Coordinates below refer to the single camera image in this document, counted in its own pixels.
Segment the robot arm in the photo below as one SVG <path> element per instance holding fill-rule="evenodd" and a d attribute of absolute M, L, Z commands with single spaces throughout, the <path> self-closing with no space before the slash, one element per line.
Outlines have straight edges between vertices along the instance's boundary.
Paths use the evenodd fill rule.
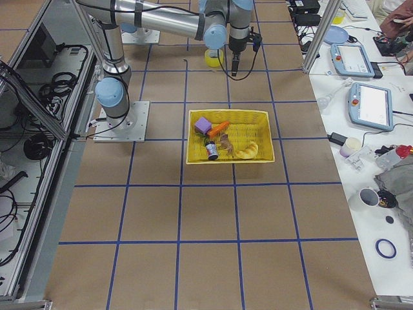
<path fill-rule="evenodd" d="M 248 44 L 258 51 L 262 37 L 250 25 L 252 1 L 200 1 L 193 12 L 146 1 L 77 1 L 79 11 L 97 23 L 92 34 L 95 52 L 102 57 L 104 77 L 95 88 L 96 99 L 106 114 L 107 128 L 94 134 L 102 140 L 128 141 L 138 127 L 137 104 L 128 93 L 130 65 L 125 60 L 121 25 L 157 30 L 204 42 L 210 50 L 225 45 L 232 51 L 231 79 L 238 72 L 241 53 Z"/>

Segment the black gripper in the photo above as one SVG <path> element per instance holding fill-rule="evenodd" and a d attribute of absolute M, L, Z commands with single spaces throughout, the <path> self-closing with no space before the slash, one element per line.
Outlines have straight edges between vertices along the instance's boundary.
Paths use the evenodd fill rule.
<path fill-rule="evenodd" d="M 231 76 L 237 76 L 241 53 L 246 49 L 249 38 L 229 37 L 228 47 L 232 52 Z"/>

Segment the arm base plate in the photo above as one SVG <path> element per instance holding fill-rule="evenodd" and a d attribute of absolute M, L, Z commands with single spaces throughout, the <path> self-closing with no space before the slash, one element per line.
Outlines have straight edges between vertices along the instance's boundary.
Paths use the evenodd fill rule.
<path fill-rule="evenodd" d="M 144 142 L 149 110 L 149 101 L 132 102 L 125 120 L 109 118 L 109 121 L 98 122 L 96 125 L 97 134 L 92 136 L 93 140 L 100 143 Z"/>
<path fill-rule="evenodd" d="M 121 30 L 124 45 L 153 45 L 159 43 L 160 31 L 147 28 Z"/>

